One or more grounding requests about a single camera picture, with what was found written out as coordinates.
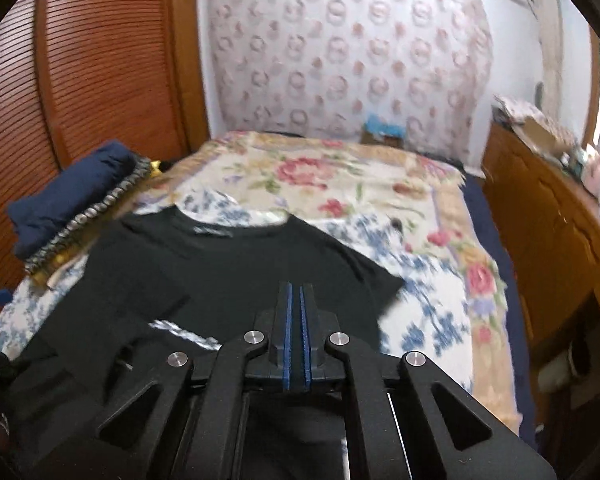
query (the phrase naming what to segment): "louvered door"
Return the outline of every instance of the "louvered door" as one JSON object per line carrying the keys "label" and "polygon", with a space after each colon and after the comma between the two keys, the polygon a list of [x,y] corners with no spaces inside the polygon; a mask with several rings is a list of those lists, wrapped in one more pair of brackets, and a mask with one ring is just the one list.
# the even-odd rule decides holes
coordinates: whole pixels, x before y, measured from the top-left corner
{"label": "louvered door", "polygon": [[112,138],[152,158],[184,156],[167,0],[44,1],[45,108],[70,160]]}
{"label": "louvered door", "polygon": [[17,285],[22,262],[6,205],[39,192],[58,174],[34,68],[35,0],[19,0],[0,23],[0,287]]}

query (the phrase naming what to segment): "folded blanket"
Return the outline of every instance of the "folded blanket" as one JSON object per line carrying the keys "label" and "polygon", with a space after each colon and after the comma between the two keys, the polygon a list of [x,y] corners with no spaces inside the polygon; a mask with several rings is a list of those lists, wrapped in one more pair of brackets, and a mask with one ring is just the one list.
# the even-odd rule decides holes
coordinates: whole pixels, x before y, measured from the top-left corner
{"label": "folded blanket", "polygon": [[78,213],[103,197],[136,166],[136,155],[113,140],[69,166],[34,196],[7,206],[21,260],[33,255]]}

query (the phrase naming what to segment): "navy blue cloth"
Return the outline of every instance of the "navy blue cloth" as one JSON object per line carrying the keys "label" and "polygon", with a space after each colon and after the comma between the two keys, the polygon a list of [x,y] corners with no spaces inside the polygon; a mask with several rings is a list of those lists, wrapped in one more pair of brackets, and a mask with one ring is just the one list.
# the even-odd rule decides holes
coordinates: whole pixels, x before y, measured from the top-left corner
{"label": "navy blue cloth", "polygon": [[100,202],[136,166],[136,156],[112,140],[72,164],[40,193],[7,206],[18,235],[13,253],[26,260],[50,241],[71,219]]}
{"label": "navy blue cloth", "polygon": [[529,353],[525,336],[525,320],[520,307],[516,275],[509,254],[502,246],[500,235],[491,217],[491,210],[480,185],[475,177],[465,175],[466,183],[462,188],[464,201],[474,223],[475,234],[484,249],[498,264],[501,279],[507,284],[507,333],[513,361],[514,385],[518,411],[522,414],[520,438],[533,449],[538,450],[535,436],[536,406],[531,395],[529,377]]}

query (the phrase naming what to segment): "wooden dresser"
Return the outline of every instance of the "wooden dresser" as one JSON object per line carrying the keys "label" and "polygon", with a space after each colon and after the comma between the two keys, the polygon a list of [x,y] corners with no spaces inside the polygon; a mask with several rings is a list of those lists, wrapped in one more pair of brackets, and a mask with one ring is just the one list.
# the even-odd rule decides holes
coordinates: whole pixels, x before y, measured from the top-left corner
{"label": "wooden dresser", "polygon": [[532,361],[540,364],[566,345],[578,320],[600,313],[600,208],[579,183],[495,123],[482,167],[516,271]]}

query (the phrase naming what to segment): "pink rose pattern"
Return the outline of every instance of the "pink rose pattern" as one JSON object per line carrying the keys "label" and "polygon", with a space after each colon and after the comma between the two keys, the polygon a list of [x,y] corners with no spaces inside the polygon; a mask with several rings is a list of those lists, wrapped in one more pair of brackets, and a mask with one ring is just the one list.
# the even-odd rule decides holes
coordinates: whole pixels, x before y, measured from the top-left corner
{"label": "pink rose pattern", "polygon": [[478,298],[496,293],[496,281],[491,273],[491,269],[484,264],[476,263],[469,266],[466,271],[466,277],[471,297]]}
{"label": "pink rose pattern", "polygon": [[335,176],[333,165],[323,158],[288,158],[278,169],[276,175],[281,182],[292,186],[315,186],[319,189],[327,189],[325,180]]}
{"label": "pink rose pattern", "polygon": [[341,140],[323,140],[322,145],[325,148],[332,148],[334,150],[340,150],[345,146],[344,142]]}
{"label": "pink rose pattern", "polygon": [[444,247],[451,241],[451,235],[449,231],[436,231],[434,233],[430,233],[427,236],[427,242],[430,242],[438,247]]}
{"label": "pink rose pattern", "polygon": [[327,202],[318,207],[318,211],[327,213],[327,215],[332,218],[342,218],[350,213],[350,206],[344,205],[339,200],[330,198]]}
{"label": "pink rose pattern", "polygon": [[476,333],[476,339],[480,344],[485,345],[491,342],[491,329],[488,326],[483,325],[478,330],[474,330],[474,333]]}

